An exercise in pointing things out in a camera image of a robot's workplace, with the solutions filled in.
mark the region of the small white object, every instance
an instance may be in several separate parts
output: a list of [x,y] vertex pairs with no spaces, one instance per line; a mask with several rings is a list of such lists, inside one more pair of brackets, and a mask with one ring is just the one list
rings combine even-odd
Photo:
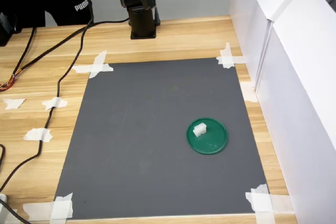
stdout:
[[73,66],[72,68],[76,73],[90,73],[89,79],[95,77],[100,72],[113,71],[113,68],[108,64],[104,64],[106,53],[107,51],[105,50],[96,56],[92,65]]
[[206,124],[200,123],[199,125],[196,125],[193,130],[196,137],[199,137],[200,135],[206,133]]
[[5,110],[18,109],[25,99],[4,99],[4,102],[7,103]]
[[50,142],[52,137],[53,136],[50,134],[50,130],[46,128],[38,128],[38,129],[31,129],[30,131],[28,131],[27,134],[23,137],[23,139],[30,141],[42,140],[43,142]]
[[46,107],[46,110],[50,110],[52,107],[62,108],[68,105],[68,102],[61,97],[54,97],[49,101],[44,101],[42,104]]

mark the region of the wire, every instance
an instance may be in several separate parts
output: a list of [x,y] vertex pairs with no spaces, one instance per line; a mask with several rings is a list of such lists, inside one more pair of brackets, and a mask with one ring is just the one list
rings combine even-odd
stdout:
[[33,40],[33,37],[34,37],[34,34],[35,34],[35,31],[36,31],[36,27],[34,27],[31,31],[31,35],[30,35],[30,38],[29,38],[29,41],[27,43],[27,46],[25,48],[25,51],[23,52],[21,58],[19,59],[19,62],[17,63],[13,73],[12,73],[12,76],[10,77],[10,79],[8,81],[6,81],[5,83],[3,84],[0,84],[0,92],[1,91],[5,91],[7,89],[9,89],[11,86],[14,85],[14,82],[15,82],[15,76],[16,76],[16,71],[17,69],[20,67],[23,59],[25,58],[26,54],[27,54],[27,51],[30,47],[30,44],[32,43],[32,40]]
[[[81,38],[80,38],[80,47],[79,47],[79,50],[74,58],[74,60],[72,61],[70,67],[68,68],[68,70],[64,73],[64,75],[58,80],[57,82],[57,97],[59,97],[59,94],[60,94],[60,83],[62,82],[62,80],[67,76],[67,74],[70,72],[70,70],[72,69],[72,67],[74,66],[74,64],[76,63],[82,49],[83,49],[83,43],[84,43],[84,36],[85,36],[85,33],[86,31],[93,27],[93,26],[96,26],[96,25],[99,25],[99,24],[103,24],[103,23],[122,23],[122,22],[125,22],[128,20],[125,19],[125,20],[121,20],[121,21],[107,21],[107,22],[98,22],[98,23],[93,23],[93,10],[92,10],[92,2],[91,0],[88,0],[89,1],[89,8],[90,8],[90,13],[91,13],[91,19],[90,21],[87,23],[87,25],[83,28],[80,28],[78,29],[77,31],[75,31],[74,33],[72,33],[71,35],[69,35],[67,38],[63,39],[61,42],[59,42],[58,44],[56,44],[55,46],[53,46],[52,48],[48,49],[47,51],[45,51],[44,53],[42,53],[40,56],[36,57],[34,60],[32,60],[31,62],[29,62],[28,64],[24,65],[21,69],[18,69],[25,54],[27,53],[28,51],[28,48],[30,46],[30,43],[33,39],[33,36],[34,36],[34,33],[35,33],[35,30],[36,28],[33,28],[33,30],[31,31],[31,36],[30,36],[30,39],[28,41],[28,44],[27,44],[27,47],[22,55],[22,57],[20,58],[16,68],[14,69],[13,71],[13,75],[11,77],[10,80],[12,81],[8,81],[7,83],[10,85],[9,88],[14,84],[15,82],[15,79],[16,79],[16,76],[24,69],[30,67],[31,65],[33,65],[34,63],[36,63],[37,61],[39,61],[41,58],[43,58],[45,55],[47,55],[48,53],[50,53],[51,51],[55,50],[56,48],[58,48],[59,46],[63,45],[65,42],[67,42],[68,40],[70,40],[71,38],[73,38],[75,35],[79,34],[82,32],[82,35],[81,35]],[[49,126],[49,123],[50,123],[50,119],[51,119],[51,116],[52,116],[52,113],[53,111],[55,110],[55,107],[52,107],[50,112],[49,112],[49,116],[48,116],[48,119],[47,119],[47,122],[45,124],[45,127],[44,128],[48,128]],[[9,180],[12,178],[12,176],[15,174],[15,172],[21,167],[23,166],[24,164],[26,164],[27,162],[31,161],[32,159],[38,157],[40,154],[41,154],[41,151],[42,151],[42,145],[43,145],[43,141],[42,140],[39,140],[39,147],[38,147],[38,151],[37,151],[37,154],[24,160],[22,163],[20,163],[18,166],[16,166],[14,168],[14,170],[10,173],[10,175],[8,176],[8,178],[5,180],[5,182],[3,183],[2,187],[0,188],[0,192],[5,188],[5,186],[8,184]],[[1,167],[1,163],[3,161],[3,158],[5,156],[5,146],[3,145],[0,145],[3,149],[2,151],[2,154],[1,154],[1,157],[0,157],[0,167]],[[0,204],[2,204],[10,213],[12,213],[18,220],[20,220],[21,222],[23,222],[24,224],[31,224],[30,222],[26,221],[25,219],[23,219],[20,215],[18,215],[9,205],[7,205],[3,200],[0,199]]]
[[[101,22],[96,22],[96,23],[92,23],[88,26],[88,29],[100,24],[110,24],[110,23],[123,23],[126,22],[127,20],[129,20],[129,18],[126,18],[124,20],[119,20],[119,21],[101,21]],[[13,72],[12,77],[6,82],[9,83],[10,85],[6,86],[6,89],[2,89],[1,85],[0,85],[0,92],[2,91],[6,91],[8,90],[10,87],[12,87],[14,85],[14,82],[17,78],[17,76],[25,69],[31,67],[33,64],[35,64],[36,62],[38,62],[40,59],[42,59],[45,55],[49,54],[50,52],[54,51],[56,48],[60,47],[61,45],[63,45],[64,43],[68,42],[70,39],[74,38],[74,36],[80,34],[81,32],[84,31],[86,27],[82,27],[76,31],[74,31],[72,34],[70,34],[68,37],[66,37],[65,39],[63,39],[62,41],[60,41],[59,43],[57,43],[56,45],[54,45],[53,47],[49,48],[48,50],[46,50],[45,52],[43,52],[41,55],[37,56],[34,60],[32,60],[31,62],[25,64],[22,68],[20,68],[19,70],[17,70],[15,73]]]
[[4,157],[5,157],[6,148],[5,148],[5,146],[2,145],[2,144],[0,144],[0,147],[1,147],[1,149],[2,149],[1,157],[0,157],[0,168],[1,168],[2,161],[4,160]]
[[2,199],[0,199],[0,204],[2,204],[12,215],[14,215],[19,221],[21,221],[24,224],[31,224],[29,221],[22,218],[20,215],[18,215],[9,205],[7,205],[6,202],[4,202]]

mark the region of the green plastic lid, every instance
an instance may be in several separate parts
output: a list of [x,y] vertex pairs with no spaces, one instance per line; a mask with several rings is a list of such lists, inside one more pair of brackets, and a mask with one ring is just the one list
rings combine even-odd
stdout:
[[[206,124],[206,133],[196,137],[193,130],[200,123]],[[228,134],[226,128],[219,121],[211,118],[200,118],[189,125],[187,139],[194,151],[204,155],[212,155],[224,149]]]

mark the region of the tape strip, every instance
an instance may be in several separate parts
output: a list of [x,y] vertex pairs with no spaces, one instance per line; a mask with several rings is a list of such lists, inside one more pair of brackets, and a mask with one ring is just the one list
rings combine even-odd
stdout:
[[62,108],[68,105],[68,102],[61,97],[54,97],[49,101],[44,101],[42,104],[46,107],[46,110],[50,110],[52,107]]
[[29,221],[50,221],[51,224],[65,224],[72,218],[72,193],[66,197],[56,197],[53,202],[23,204]]
[[14,215],[12,215],[8,210],[7,210],[7,219],[5,221],[5,224],[20,224],[21,221],[16,219]]
[[251,192],[245,193],[245,197],[256,213],[258,224],[274,224],[274,214],[295,214],[290,197],[268,194],[266,184],[252,188]]
[[104,64],[107,51],[101,52],[96,56],[92,65],[73,66],[76,73],[90,73],[89,79],[95,77],[100,72],[113,71],[108,64]]
[[235,64],[245,64],[242,56],[232,56],[229,42],[226,43],[225,49],[221,50],[220,56],[216,59],[219,65],[223,65],[223,68],[231,68],[234,67]]
[[4,102],[7,103],[5,110],[18,109],[25,99],[4,99]]
[[244,101],[258,102],[254,87],[251,81],[240,81],[240,89],[244,97]]
[[50,133],[50,130],[46,128],[38,128],[38,129],[31,129],[27,132],[27,134],[23,137],[24,140],[30,140],[30,141],[40,141],[43,142],[50,142],[52,139],[52,135]]

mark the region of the wooden table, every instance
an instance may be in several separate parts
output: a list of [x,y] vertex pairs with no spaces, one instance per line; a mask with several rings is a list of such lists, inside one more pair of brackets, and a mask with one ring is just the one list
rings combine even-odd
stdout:
[[[27,63],[55,45],[81,26],[38,28],[32,46],[23,62]],[[233,56],[242,53],[230,17],[181,19],[162,22],[156,39],[131,40],[128,24],[104,24],[88,30],[77,65],[92,64],[95,56],[107,50],[106,63],[159,61],[193,58],[213,58],[230,43]],[[0,48],[0,80],[7,80],[16,66],[31,29],[14,35],[6,47]],[[56,96],[57,80],[64,74],[79,48],[76,36],[35,65],[22,72],[15,85],[0,93],[0,143],[7,148],[0,173],[3,183],[13,168],[36,154],[37,141],[25,141],[23,136],[32,128],[44,127],[49,111],[43,101]],[[236,65],[240,81],[249,81],[245,65]],[[23,204],[53,201],[61,170],[89,74],[74,70],[61,83],[60,96],[68,101],[65,108],[56,109],[50,123],[53,136],[44,143],[39,158],[25,164],[3,191],[9,205],[28,218]],[[25,98],[17,110],[5,110],[3,99]],[[257,143],[262,166],[271,194],[287,195],[286,184],[269,137],[259,103],[246,102],[248,116]],[[278,215],[277,223],[297,223],[294,215]],[[256,223],[254,214],[158,217],[68,221],[71,223]]]

